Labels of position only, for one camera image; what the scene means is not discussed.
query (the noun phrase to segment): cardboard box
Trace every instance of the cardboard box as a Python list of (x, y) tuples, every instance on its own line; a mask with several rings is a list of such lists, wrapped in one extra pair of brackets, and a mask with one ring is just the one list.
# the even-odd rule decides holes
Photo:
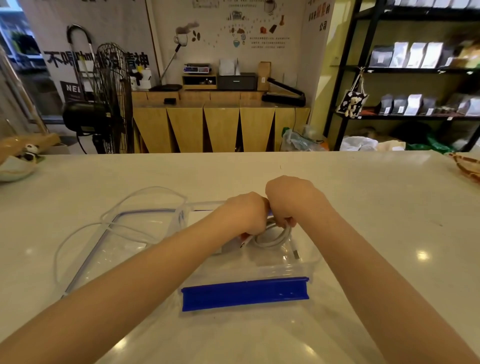
[(270, 77), (272, 72), (272, 63), (271, 62), (260, 62), (258, 64), (258, 91), (269, 91), (270, 83), (267, 79)]

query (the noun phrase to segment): teddy bear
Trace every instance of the teddy bear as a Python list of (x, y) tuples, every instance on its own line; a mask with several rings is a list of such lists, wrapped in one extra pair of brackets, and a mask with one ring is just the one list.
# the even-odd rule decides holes
[(355, 116), (354, 111), (356, 109), (355, 105), (357, 105), (361, 101), (361, 97), (352, 97), (350, 99), (350, 103), (348, 105), (347, 111), (345, 111), (345, 116), (347, 118), (353, 118)]

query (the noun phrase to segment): metal shelving unit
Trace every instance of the metal shelving unit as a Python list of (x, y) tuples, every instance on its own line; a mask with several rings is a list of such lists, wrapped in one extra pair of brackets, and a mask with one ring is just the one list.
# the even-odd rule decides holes
[[(370, 49), (372, 47), (373, 36), (377, 30), (379, 21), (421, 21), (421, 22), (480, 22), (480, 11), (473, 9), (434, 9), (434, 8), (407, 8), (407, 7), (389, 7), (387, 6), (387, 0), (377, 0), (372, 8), (360, 11), (362, 0), (356, 0), (353, 6), (353, 14), (348, 26), (347, 37), (343, 48), (342, 57), (340, 59), (340, 65), (338, 69), (338, 75), (336, 78), (332, 100), (330, 102), (329, 112), (325, 123), (324, 135), (328, 137), (330, 126), (332, 124), (333, 115), (335, 113), (337, 100), (342, 84), (342, 79), (345, 72), (354, 72), (354, 79), (360, 73), (360, 69), (364, 68), (365, 73), (405, 73), (405, 74), (463, 74), (472, 75), (480, 73), (480, 69), (459, 69), (459, 68), (434, 68), (434, 69), (422, 69), (422, 68), (380, 68), (380, 67), (367, 67), (367, 62), (370, 56)], [(360, 53), (360, 58), (357, 65), (347, 65), (348, 54), (353, 40), (353, 35), (357, 26), (357, 22), (360, 20), (370, 21), (365, 36), (365, 41)], [(348, 121), (350, 118), (343, 115), (338, 115), (342, 121), (340, 124), (340, 130), (335, 142), (334, 150), (340, 150), (345, 131), (347, 129)], [(461, 115), (432, 115), (432, 116), (403, 116), (403, 115), (375, 115), (372, 113), (363, 113), (356, 119), (364, 120), (431, 120), (442, 121), (443, 127), (447, 123), (452, 123), (455, 120), (469, 120), (480, 121), (480, 117), (466, 117)], [(463, 151), (469, 151), (480, 138), (480, 126), (475, 131), (471, 140), (465, 145)]]

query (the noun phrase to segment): digital scale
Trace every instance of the digital scale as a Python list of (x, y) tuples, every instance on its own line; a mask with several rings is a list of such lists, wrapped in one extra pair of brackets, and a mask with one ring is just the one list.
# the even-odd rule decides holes
[(209, 74), (212, 66), (209, 63), (186, 63), (183, 67), (184, 73), (189, 74)]

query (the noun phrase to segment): black box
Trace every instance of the black box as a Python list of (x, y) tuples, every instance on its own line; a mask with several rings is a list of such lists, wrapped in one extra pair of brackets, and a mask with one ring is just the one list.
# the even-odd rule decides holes
[(256, 91), (257, 74), (240, 73), (240, 76), (218, 76), (217, 89), (223, 91)]

